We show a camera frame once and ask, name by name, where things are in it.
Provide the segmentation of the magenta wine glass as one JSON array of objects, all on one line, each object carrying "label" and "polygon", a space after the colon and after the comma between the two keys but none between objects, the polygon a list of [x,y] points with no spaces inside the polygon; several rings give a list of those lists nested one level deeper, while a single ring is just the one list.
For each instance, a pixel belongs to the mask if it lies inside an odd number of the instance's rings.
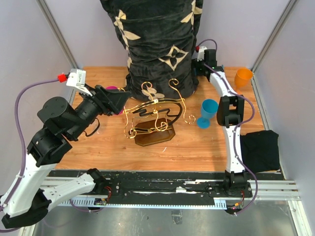
[{"label": "magenta wine glass", "polygon": [[105,88],[105,95],[109,110],[115,115],[120,115],[126,103],[125,92],[115,86],[109,86]]}]

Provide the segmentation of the orange wine glass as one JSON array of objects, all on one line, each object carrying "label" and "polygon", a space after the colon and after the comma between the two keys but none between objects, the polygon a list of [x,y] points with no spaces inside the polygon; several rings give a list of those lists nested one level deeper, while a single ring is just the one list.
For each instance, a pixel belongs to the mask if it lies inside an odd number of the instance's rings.
[{"label": "orange wine glass", "polygon": [[234,90],[241,95],[241,89],[245,87],[253,77],[253,72],[248,68],[240,68],[234,77]]}]

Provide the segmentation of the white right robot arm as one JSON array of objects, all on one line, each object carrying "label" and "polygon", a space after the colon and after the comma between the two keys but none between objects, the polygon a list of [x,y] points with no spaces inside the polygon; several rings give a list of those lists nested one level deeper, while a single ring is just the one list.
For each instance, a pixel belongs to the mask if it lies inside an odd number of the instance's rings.
[{"label": "white right robot arm", "polygon": [[223,183],[210,190],[213,194],[225,194],[229,197],[251,197],[252,189],[248,182],[246,168],[242,162],[240,124],[244,118],[244,98],[240,98],[229,84],[224,68],[217,65],[216,50],[197,46],[197,58],[192,60],[192,67],[198,76],[205,76],[220,96],[216,112],[210,111],[210,103],[202,103],[202,117],[197,120],[201,128],[210,126],[210,114],[217,116],[217,123],[222,127],[227,163]]}]

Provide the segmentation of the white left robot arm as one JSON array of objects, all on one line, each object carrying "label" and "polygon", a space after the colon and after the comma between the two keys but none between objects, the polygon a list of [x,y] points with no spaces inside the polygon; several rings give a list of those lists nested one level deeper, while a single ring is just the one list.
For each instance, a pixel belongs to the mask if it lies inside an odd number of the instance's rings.
[{"label": "white left robot arm", "polygon": [[118,89],[107,90],[100,85],[88,88],[82,102],[73,108],[63,97],[53,97],[38,112],[43,127],[35,133],[24,155],[18,175],[1,199],[5,232],[31,226],[42,220],[49,211],[85,193],[101,194],[109,182],[96,168],[58,187],[42,189],[47,175],[72,148],[71,142],[100,115],[117,115],[131,94]]}]

